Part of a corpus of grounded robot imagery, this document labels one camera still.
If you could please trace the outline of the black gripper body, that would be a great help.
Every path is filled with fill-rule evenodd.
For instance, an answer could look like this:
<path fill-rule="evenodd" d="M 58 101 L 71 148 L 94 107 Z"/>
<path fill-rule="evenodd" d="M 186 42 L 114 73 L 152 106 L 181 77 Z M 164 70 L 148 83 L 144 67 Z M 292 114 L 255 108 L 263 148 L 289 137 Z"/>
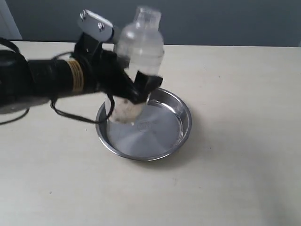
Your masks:
<path fill-rule="evenodd" d="M 90 35 L 82 33 L 71 54 L 83 71 L 86 92 L 103 92 L 104 68 L 122 68 L 117 55 L 111 50 L 103 49 L 102 44 Z"/>

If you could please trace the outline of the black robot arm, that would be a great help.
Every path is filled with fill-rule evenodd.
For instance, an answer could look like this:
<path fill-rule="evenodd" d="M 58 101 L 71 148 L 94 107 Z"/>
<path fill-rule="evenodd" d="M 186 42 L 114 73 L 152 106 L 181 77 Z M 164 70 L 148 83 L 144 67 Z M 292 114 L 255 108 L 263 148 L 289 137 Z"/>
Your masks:
<path fill-rule="evenodd" d="M 122 97 L 133 104 L 147 100 L 163 79 L 136 74 L 130 79 L 117 55 L 102 48 L 102 43 L 82 34 L 68 60 L 26 59 L 18 47 L 0 40 L 6 49 L 0 52 L 0 104 L 30 107 L 64 97 L 103 92 Z"/>

